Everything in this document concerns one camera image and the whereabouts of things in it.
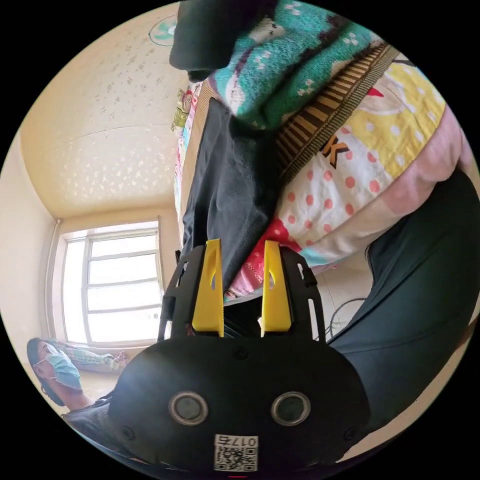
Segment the window pane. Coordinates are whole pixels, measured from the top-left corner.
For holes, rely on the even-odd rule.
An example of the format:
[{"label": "window pane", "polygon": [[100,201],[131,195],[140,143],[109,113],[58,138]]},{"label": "window pane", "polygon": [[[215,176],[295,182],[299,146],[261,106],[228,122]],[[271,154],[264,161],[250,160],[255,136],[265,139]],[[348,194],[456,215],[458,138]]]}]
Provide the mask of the window pane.
[{"label": "window pane", "polygon": [[68,243],[63,272],[63,316],[67,339],[87,343],[82,315],[82,266],[85,241]]},{"label": "window pane", "polygon": [[156,340],[160,327],[160,307],[120,313],[91,313],[88,324],[93,342]]},{"label": "window pane", "polygon": [[129,254],[157,249],[156,235],[133,236],[115,240],[95,240],[91,246],[91,256],[103,257],[104,255]]},{"label": "window pane", "polygon": [[155,254],[89,262],[90,284],[113,284],[157,278]]},{"label": "window pane", "polygon": [[113,310],[162,303],[158,281],[131,285],[91,287],[87,291],[88,310]]}]

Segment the window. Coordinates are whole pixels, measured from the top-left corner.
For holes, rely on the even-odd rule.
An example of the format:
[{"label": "window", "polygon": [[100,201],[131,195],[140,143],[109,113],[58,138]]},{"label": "window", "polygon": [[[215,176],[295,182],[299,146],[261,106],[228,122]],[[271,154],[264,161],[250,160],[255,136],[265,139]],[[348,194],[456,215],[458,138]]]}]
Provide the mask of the window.
[{"label": "window", "polygon": [[129,228],[66,240],[61,296],[69,342],[113,347],[157,339],[163,297],[158,223]]}]

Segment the patterned ceiling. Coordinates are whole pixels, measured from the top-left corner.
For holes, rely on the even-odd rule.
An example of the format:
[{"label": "patterned ceiling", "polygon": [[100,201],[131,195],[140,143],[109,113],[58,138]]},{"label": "patterned ceiling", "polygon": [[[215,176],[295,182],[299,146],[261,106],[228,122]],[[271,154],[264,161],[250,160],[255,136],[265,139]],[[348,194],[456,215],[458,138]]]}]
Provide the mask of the patterned ceiling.
[{"label": "patterned ceiling", "polygon": [[21,128],[25,166],[55,218],[173,206],[171,132],[185,72],[169,65],[178,4],[134,18],[70,61]]}]

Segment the plaid clothing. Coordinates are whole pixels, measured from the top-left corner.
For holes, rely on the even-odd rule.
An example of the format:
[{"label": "plaid clothing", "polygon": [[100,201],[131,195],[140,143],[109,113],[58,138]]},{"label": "plaid clothing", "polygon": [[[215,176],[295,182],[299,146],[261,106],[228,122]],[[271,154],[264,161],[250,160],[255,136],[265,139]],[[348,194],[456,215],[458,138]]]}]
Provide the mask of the plaid clothing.
[{"label": "plaid clothing", "polygon": [[62,351],[79,370],[93,372],[117,372],[123,366],[110,353],[99,355],[84,348],[75,348],[68,343],[49,339],[58,350]]}]

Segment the black cloth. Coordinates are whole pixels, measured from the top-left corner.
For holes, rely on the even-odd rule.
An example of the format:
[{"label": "black cloth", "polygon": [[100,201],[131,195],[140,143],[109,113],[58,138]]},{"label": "black cloth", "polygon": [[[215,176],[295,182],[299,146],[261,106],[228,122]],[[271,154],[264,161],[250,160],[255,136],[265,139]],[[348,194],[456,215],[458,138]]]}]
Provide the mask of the black cloth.
[{"label": "black cloth", "polygon": [[185,0],[178,7],[170,65],[201,82],[226,67],[235,42],[263,17],[273,16],[278,0]]},{"label": "black cloth", "polygon": [[181,256],[221,239],[223,290],[265,233],[280,195],[274,136],[210,99],[188,202]]},{"label": "black cloth", "polygon": [[480,292],[480,200],[462,171],[368,249],[373,286],[329,344],[355,367],[371,418],[397,417],[459,345]]}]

